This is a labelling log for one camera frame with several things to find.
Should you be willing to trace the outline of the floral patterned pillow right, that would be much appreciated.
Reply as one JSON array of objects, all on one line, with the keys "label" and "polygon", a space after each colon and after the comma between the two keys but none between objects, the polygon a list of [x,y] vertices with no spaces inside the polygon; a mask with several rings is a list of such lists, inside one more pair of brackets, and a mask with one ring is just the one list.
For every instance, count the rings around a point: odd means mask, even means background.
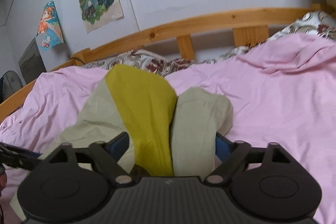
[{"label": "floral patterned pillow right", "polygon": [[276,40],[283,36],[296,33],[320,36],[335,41],[335,19],[324,11],[308,12],[304,16],[296,19],[295,22],[276,32],[266,40],[257,43],[255,46],[239,46],[230,50],[228,53],[212,59],[201,61],[200,63],[215,64],[219,61],[227,60],[237,55],[246,54],[251,49],[258,47],[260,44],[264,44],[266,42]]}]

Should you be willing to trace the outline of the wooden bed frame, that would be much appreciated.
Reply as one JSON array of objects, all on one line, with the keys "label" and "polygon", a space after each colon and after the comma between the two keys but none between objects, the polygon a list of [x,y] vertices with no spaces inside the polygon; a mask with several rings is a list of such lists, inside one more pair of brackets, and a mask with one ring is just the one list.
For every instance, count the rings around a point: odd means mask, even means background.
[{"label": "wooden bed frame", "polygon": [[235,46],[255,46],[269,38],[269,26],[288,25],[308,12],[324,11],[335,16],[335,7],[327,4],[312,4],[304,8],[255,8],[207,14],[155,26],[131,34],[93,50],[86,48],[75,53],[59,68],[91,63],[106,57],[140,49],[151,43],[169,39],[177,41],[179,53],[184,59],[194,59],[192,35],[230,29]]}]

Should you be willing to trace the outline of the pink bed sheet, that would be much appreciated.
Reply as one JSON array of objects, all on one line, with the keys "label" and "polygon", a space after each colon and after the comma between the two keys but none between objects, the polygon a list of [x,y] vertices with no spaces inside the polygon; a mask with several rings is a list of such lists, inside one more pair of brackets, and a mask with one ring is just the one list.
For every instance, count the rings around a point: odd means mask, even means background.
[{"label": "pink bed sheet", "polygon": [[[44,152],[73,125],[105,77],[101,68],[43,73],[24,106],[1,123],[1,141]],[[281,144],[318,181],[319,223],[335,223],[335,41],[292,34],[215,64],[167,76],[177,94],[188,88],[225,95],[233,106],[230,140]]]}]

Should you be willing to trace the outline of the floral patterned pillow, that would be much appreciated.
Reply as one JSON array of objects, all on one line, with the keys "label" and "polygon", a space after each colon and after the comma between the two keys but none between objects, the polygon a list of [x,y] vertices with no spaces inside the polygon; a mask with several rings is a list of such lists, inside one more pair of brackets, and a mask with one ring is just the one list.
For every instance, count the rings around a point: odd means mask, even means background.
[{"label": "floral patterned pillow", "polygon": [[195,63],[190,59],[173,59],[158,55],[147,50],[133,50],[92,61],[88,64],[82,65],[83,68],[101,68],[105,70],[112,69],[117,64],[124,64],[130,67],[135,67],[143,71],[148,71],[166,77],[167,75],[186,69]]},{"label": "floral patterned pillow", "polygon": [[246,54],[251,49],[258,47],[260,44],[264,44],[266,42],[276,40],[283,36],[296,33],[320,36],[335,41],[335,19],[324,11],[308,12],[304,16],[296,19],[295,22],[276,32],[266,40],[257,43],[255,46],[239,46],[230,50],[228,53],[212,59],[201,61],[200,63],[215,64],[219,61],[227,60],[237,55]]}]

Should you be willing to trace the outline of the olive brown grey hooded jacket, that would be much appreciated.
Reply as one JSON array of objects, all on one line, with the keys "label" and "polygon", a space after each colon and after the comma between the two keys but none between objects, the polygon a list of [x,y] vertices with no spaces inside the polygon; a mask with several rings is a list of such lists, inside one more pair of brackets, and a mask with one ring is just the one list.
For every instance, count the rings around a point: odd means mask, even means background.
[{"label": "olive brown grey hooded jacket", "polygon": [[[203,184],[215,163],[215,135],[232,127],[232,105],[201,88],[181,95],[163,77],[111,69],[23,180],[25,223],[215,223],[224,190]],[[114,185],[92,168],[89,145],[122,132],[118,164],[134,178]]]}]

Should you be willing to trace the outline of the dark cabinet by wall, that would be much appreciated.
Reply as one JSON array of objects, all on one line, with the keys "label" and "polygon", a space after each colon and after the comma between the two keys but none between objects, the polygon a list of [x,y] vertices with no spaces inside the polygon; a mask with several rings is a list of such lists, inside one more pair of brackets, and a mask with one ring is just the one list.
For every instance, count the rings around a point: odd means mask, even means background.
[{"label": "dark cabinet by wall", "polygon": [[37,79],[46,72],[36,39],[32,39],[22,57],[18,61],[21,74],[26,84]]}]

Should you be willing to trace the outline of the black standing fan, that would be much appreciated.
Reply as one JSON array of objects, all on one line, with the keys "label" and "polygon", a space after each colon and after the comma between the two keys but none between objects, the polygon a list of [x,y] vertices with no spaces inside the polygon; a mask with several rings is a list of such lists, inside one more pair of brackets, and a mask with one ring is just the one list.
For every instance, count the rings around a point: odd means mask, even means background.
[{"label": "black standing fan", "polygon": [[21,79],[15,71],[7,71],[1,77],[1,103],[23,87]]}]

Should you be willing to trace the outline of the blue anime poster left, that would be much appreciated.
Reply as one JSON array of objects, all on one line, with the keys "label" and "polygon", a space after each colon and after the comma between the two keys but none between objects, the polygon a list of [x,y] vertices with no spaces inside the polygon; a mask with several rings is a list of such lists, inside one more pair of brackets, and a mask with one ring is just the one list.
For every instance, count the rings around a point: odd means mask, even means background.
[{"label": "blue anime poster left", "polygon": [[64,43],[63,33],[54,1],[49,1],[44,6],[36,38],[37,45],[42,52]]}]

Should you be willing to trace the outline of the floral patterned pillow left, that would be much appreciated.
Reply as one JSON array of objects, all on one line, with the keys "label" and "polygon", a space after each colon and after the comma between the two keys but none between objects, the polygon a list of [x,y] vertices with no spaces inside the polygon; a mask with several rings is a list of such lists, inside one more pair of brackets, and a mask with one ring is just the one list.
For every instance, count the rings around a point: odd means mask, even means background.
[{"label": "floral patterned pillow left", "polygon": [[135,67],[143,71],[148,71],[166,77],[167,75],[186,69],[195,63],[190,59],[173,59],[158,55],[147,50],[133,50],[92,61],[88,64],[82,65],[83,68],[101,68],[105,70],[112,69],[117,64],[124,64],[130,67]]}]

